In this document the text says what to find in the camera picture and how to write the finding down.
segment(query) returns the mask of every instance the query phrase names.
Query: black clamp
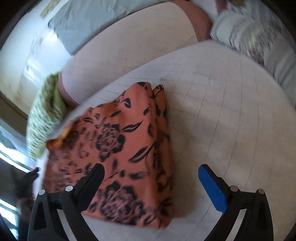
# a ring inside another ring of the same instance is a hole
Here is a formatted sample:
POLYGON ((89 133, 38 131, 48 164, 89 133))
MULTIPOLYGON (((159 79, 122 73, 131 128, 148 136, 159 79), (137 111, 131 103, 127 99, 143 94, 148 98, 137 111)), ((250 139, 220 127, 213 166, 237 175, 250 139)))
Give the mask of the black clamp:
POLYGON ((64 211, 77 240, 98 241, 81 215, 96 194, 105 175, 103 165, 96 164, 90 173, 81 178, 75 187, 47 193, 39 191, 35 201, 28 232, 28 241, 68 241, 57 209, 64 211))
POLYGON ((242 209, 246 213, 234 241, 273 241, 271 213, 263 189, 250 193, 229 187, 207 164, 199 167, 198 176, 215 208, 223 213, 205 241, 226 240, 242 209))

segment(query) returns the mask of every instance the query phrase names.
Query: black floral print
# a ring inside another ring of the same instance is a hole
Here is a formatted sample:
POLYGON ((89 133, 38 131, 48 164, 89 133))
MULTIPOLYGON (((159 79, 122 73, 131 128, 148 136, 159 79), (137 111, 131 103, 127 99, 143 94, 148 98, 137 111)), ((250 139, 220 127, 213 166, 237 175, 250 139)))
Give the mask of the black floral print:
POLYGON ((93 167, 91 163, 87 163, 84 167, 78 169, 75 168, 76 166, 73 161, 70 161, 65 167, 59 166, 59 171, 54 174, 55 192, 62 191, 66 186, 75 185, 79 179, 73 180, 73 174, 87 175, 93 167))
POLYGON ((132 186, 121 186, 117 181, 107 186, 100 207, 101 214, 116 223, 136 225, 137 219, 146 214, 132 186))
POLYGON ((125 136, 120 134, 119 125, 103 124, 101 134, 97 138, 96 148, 100 151, 99 159, 104 162, 111 153, 120 152, 125 142, 125 136))
POLYGON ((168 217, 169 216, 169 212, 168 212, 168 208, 171 207, 173 205, 172 199, 170 197, 162 200, 158 206, 157 209, 153 209, 148 207, 147 211, 151 212, 151 214, 149 214, 143 221, 143 226, 147 226, 149 224, 151 224, 157 217, 160 216, 165 216, 168 217))
POLYGON ((48 159, 51 162, 55 162, 55 161, 59 160, 59 158, 57 157, 55 151, 50 152, 48 159))
POLYGON ((64 140, 64 143, 66 143, 66 145, 69 147, 69 150, 72 150, 74 148, 74 145, 77 142, 78 138, 79 138, 78 131, 69 132, 66 139, 64 140))
POLYGON ((172 189, 173 177, 168 176, 165 169, 163 168, 162 157, 159 152, 159 145, 157 142, 153 151, 153 168, 158 172, 156 175, 158 192, 162 192, 165 189, 172 189))
POLYGON ((126 108, 131 108, 131 100, 130 98, 125 98, 125 91, 119 96, 117 97, 112 103, 116 106, 120 105, 121 103, 124 103, 126 108))

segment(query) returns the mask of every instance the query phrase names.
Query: white wall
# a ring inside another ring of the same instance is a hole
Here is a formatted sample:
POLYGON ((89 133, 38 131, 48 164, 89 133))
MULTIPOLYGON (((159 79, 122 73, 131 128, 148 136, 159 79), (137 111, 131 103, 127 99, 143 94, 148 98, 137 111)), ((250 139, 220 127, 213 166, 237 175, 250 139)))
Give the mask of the white wall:
POLYGON ((42 19, 40 14, 50 2, 42 0, 19 21, 0 51, 0 90, 27 114, 40 87, 40 79, 60 71, 70 58, 57 36, 46 30, 48 21, 67 1, 61 0, 42 19), (23 76, 28 60, 33 70, 31 79, 23 76))

